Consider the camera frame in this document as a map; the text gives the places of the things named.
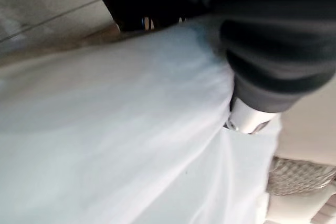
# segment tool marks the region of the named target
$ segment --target dark gray sleeve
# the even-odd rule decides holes
[[[328,82],[336,65],[336,0],[193,0],[226,17],[221,39],[250,107],[282,112]]]

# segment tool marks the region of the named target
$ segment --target black sleeve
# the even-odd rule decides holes
[[[282,112],[330,80],[336,0],[193,0],[226,17],[221,39],[247,105]]]

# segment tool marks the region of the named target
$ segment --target floor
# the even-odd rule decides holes
[[[102,0],[0,0],[0,57],[82,38],[111,24]]]

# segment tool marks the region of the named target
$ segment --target beige surface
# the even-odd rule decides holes
[[[266,218],[280,224],[308,224],[335,192],[335,185],[329,184],[309,195],[272,195]]]
[[[87,36],[111,23],[101,0],[0,0],[0,56]]]
[[[283,113],[276,155],[336,166],[336,78]]]

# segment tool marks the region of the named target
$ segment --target white cloth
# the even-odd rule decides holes
[[[233,74],[208,33],[1,69],[0,223],[254,223],[279,126],[222,128]]]

